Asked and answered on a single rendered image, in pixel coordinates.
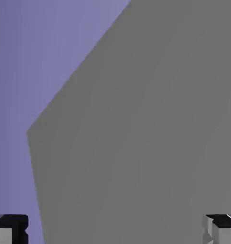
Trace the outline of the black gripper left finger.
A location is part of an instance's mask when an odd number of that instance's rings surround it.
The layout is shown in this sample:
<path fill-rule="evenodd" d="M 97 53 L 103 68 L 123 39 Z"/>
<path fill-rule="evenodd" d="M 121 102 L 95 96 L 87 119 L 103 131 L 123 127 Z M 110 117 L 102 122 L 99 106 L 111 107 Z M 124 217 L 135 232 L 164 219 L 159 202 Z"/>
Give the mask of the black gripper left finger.
<path fill-rule="evenodd" d="M 0 215 L 0 244 L 29 244 L 28 225 L 27 215 Z"/>

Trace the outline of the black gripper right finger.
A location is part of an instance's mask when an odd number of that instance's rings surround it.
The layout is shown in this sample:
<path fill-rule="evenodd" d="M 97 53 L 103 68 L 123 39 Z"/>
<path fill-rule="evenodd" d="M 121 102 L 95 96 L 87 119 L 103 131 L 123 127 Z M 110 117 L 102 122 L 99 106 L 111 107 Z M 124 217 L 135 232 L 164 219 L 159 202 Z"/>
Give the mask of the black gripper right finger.
<path fill-rule="evenodd" d="M 206 214 L 202 226 L 203 244 L 231 244 L 231 214 Z"/>

